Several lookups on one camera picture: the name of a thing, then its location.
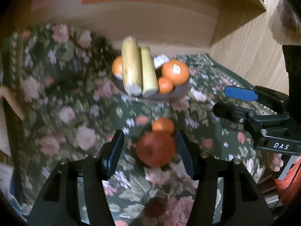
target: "screw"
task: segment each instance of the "screw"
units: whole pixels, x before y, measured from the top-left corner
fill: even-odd
[[[261,129],[260,132],[262,133],[262,135],[266,135],[268,133],[265,129]]]
[[[202,152],[201,157],[207,158],[207,157],[209,157],[209,153],[208,152]]]
[[[67,158],[63,158],[63,159],[60,160],[60,163],[61,163],[62,165],[66,164],[67,162],[68,162],[68,159],[67,159]]]
[[[241,163],[241,160],[238,158],[234,158],[234,159],[232,159],[232,161],[237,165],[239,165]]]
[[[97,158],[97,157],[100,156],[100,153],[99,153],[98,151],[96,151],[96,152],[94,152],[94,153],[92,154],[92,156],[93,156],[94,158]]]

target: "orange sleeve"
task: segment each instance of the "orange sleeve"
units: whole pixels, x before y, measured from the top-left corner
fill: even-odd
[[[286,195],[284,196],[286,189],[290,185],[293,177],[295,176],[298,170],[300,162],[301,160],[299,160],[290,170],[288,170],[283,180],[274,179],[279,199],[281,200],[284,206],[288,206],[290,204],[291,200],[294,198],[296,193],[301,188],[301,169],[300,169],[293,184],[290,186]]]

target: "pink flower pattern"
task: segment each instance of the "pink flower pattern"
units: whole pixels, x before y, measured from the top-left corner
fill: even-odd
[[[53,156],[58,153],[61,146],[54,136],[46,136],[39,141],[41,152],[45,155]]]
[[[24,40],[27,40],[30,37],[30,31],[28,30],[23,31],[22,36]]]
[[[189,67],[189,73],[190,73],[190,75],[194,76],[198,72],[196,71],[196,69],[194,69],[194,67]]]
[[[239,132],[237,134],[237,139],[240,143],[243,144],[246,141],[246,136],[242,132]]]
[[[148,117],[145,115],[139,115],[136,117],[135,122],[138,126],[144,126],[148,123]]]
[[[227,84],[228,86],[233,86],[233,83],[230,82],[227,78],[220,76],[220,79],[222,79],[223,83]]]
[[[113,188],[108,181],[102,181],[102,185],[106,195],[114,196],[114,193],[118,191],[116,188]]]
[[[108,141],[109,141],[109,142],[111,142],[111,141],[112,141],[112,139],[113,139],[113,137],[114,137],[114,134],[109,134],[109,135],[108,135],[108,138],[107,138],[107,139],[108,139]]]
[[[128,226],[128,224],[122,220],[116,220],[114,223],[116,226]]]
[[[185,226],[192,210],[194,200],[192,196],[182,197],[177,200],[175,197],[168,198],[165,213],[158,218],[164,222],[164,226]]]
[[[94,92],[94,96],[109,98],[113,94],[118,93],[118,89],[115,87],[113,82],[107,77],[96,80],[95,84],[97,86],[97,89]]]
[[[48,76],[48,77],[45,78],[45,84],[46,84],[46,85],[49,86],[49,85],[51,85],[52,83],[53,83],[53,78],[52,78],[52,77],[49,77],[49,76]]]
[[[213,141],[212,139],[204,139],[204,148],[212,149]]]
[[[190,108],[189,102],[186,98],[182,98],[171,104],[174,111],[186,111]]]
[[[67,25],[56,25],[53,28],[53,39],[58,43],[66,43],[69,40]]]

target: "tangerine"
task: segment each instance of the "tangerine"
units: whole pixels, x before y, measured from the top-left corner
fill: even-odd
[[[170,163],[176,153],[175,140],[167,132],[146,133],[136,145],[137,156],[149,167]]]
[[[122,57],[115,58],[112,64],[112,72],[118,80],[122,80]]]
[[[183,85],[189,79],[189,69],[179,60],[170,60],[162,66],[162,76],[171,79],[175,86]]]
[[[173,90],[173,82],[166,77],[160,77],[158,79],[159,92],[162,94],[170,93]]]
[[[151,128],[154,132],[165,131],[165,132],[169,133],[170,135],[172,135],[173,131],[174,131],[174,124],[171,119],[162,117],[162,118],[154,121]]]

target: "floral fabric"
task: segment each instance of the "floral fabric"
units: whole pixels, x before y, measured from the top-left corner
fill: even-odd
[[[38,48],[32,47],[33,41],[39,44]],[[72,57],[66,49],[71,42]],[[124,149],[115,175],[103,181],[115,224],[185,225],[198,181],[192,181],[186,174],[181,156],[177,153],[164,167],[148,168],[135,152],[136,142],[160,117],[171,118],[176,130],[185,130],[191,141],[217,159],[240,158],[254,180],[259,180],[264,167],[259,162],[261,154],[252,147],[250,135],[243,125],[221,120],[211,110],[217,101],[226,101],[261,114],[271,111],[257,103],[226,98],[223,90],[227,85],[249,87],[249,84],[208,55],[177,59],[189,67],[187,96],[171,104],[135,102],[111,82],[108,72],[112,49],[102,37],[66,25],[41,25],[13,34],[10,87],[26,110],[23,126],[16,129],[19,142],[15,155],[21,170],[24,202],[29,209],[61,158],[83,159],[100,150],[120,129],[125,134]],[[64,74],[72,75],[75,71],[74,60],[86,70],[81,71],[83,75],[70,88],[73,85],[61,82]],[[54,82],[59,84],[49,90],[48,83]],[[82,190],[79,179],[81,216],[88,222]],[[221,204],[221,193],[219,187],[216,208]]]

